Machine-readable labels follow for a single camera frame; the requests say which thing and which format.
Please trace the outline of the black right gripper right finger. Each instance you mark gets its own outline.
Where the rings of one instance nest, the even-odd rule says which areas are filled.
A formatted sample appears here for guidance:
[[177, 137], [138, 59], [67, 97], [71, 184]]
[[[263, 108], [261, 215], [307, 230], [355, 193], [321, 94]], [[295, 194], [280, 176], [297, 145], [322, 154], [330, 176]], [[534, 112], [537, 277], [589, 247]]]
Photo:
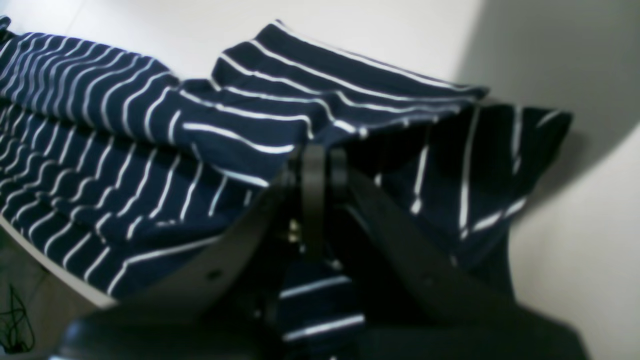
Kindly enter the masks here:
[[327, 243], [366, 316], [362, 360], [585, 360], [569, 326], [453, 266], [370, 178], [328, 154]]

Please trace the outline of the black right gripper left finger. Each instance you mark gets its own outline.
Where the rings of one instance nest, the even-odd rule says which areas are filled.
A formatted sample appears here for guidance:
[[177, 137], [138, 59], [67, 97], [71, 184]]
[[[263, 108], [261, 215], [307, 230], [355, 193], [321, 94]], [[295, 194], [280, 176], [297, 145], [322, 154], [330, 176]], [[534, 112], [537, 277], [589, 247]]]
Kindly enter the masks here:
[[220, 238], [162, 281], [74, 321], [57, 360], [281, 360], [279, 292], [292, 262], [323, 259], [327, 155], [293, 152]]

